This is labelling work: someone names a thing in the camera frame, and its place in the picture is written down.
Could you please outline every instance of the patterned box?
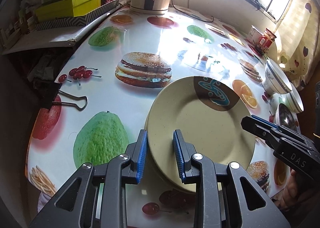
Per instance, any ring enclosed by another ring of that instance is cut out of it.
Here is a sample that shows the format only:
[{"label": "patterned box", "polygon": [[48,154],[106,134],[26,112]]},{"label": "patterned box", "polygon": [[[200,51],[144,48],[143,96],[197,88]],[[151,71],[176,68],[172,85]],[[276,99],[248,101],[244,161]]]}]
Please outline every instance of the patterned box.
[{"label": "patterned box", "polygon": [[64,27],[79,27],[86,26],[90,24],[92,21],[107,13],[108,11],[114,9],[119,5],[119,0],[113,0],[101,7],[89,12],[84,16],[79,17],[70,17],[70,18],[62,18],[56,19],[53,21],[46,21],[36,25],[36,30],[44,30],[44,29],[53,29],[53,28],[64,28]]}]

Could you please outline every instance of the lid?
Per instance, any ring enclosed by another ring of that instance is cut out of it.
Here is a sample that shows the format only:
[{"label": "lid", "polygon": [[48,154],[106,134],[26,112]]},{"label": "lid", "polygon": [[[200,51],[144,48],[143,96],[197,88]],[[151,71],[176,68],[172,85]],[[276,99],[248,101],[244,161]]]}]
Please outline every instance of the lid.
[{"label": "lid", "polygon": [[272,35],[274,38],[277,38],[276,35],[271,32],[270,29],[266,29],[265,32],[269,33],[269,34]]},{"label": "lid", "polygon": [[36,9],[36,15],[37,17],[47,14],[47,13],[53,13],[60,10],[65,10],[68,8],[74,8],[77,7],[87,1],[90,0],[61,0],[57,1],[48,5],[41,6],[40,8]]}]

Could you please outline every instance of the metal bowl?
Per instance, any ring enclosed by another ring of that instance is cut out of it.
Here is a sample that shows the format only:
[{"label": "metal bowl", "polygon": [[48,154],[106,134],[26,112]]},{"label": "metal bowl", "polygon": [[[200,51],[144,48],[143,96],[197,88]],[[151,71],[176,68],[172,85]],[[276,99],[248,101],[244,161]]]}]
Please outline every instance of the metal bowl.
[{"label": "metal bowl", "polygon": [[277,107],[276,124],[298,131],[292,112],[283,103],[279,104]]}]

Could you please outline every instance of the jar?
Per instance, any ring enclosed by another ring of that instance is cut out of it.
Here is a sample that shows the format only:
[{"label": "jar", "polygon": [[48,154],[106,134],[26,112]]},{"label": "jar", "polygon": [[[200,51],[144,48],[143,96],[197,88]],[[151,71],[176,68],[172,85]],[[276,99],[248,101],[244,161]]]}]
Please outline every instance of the jar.
[{"label": "jar", "polygon": [[259,45],[262,47],[262,50],[265,52],[271,46],[271,44],[275,41],[276,35],[273,34],[269,29],[266,29],[263,32],[263,36],[259,41]]}]

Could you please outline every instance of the bowl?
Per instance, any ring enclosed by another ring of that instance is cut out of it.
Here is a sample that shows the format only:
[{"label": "bowl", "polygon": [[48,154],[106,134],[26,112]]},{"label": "bowl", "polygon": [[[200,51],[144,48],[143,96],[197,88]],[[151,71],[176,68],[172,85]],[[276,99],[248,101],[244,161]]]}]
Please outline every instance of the bowl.
[{"label": "bowl", "polygon": [[277,125],[285,126],[293,131],[297,131],[295,119],[285,104],[281,103],[278,105],[275,118]]},{"label": "bowl", "polygon": [[262,86],[269,95],[274,93],[287,94],[292,91],[289,79],[272,59],[269,59],[266,63],[265,76]]},{"label": "bowl", "polygon": [[291,84],[291,87],[292,91],[288,94],[285,94],[285,97],[282,98],[282,100],[289,110],[295,113],[303,112],[303,103],[301,97],[293,84]]}]

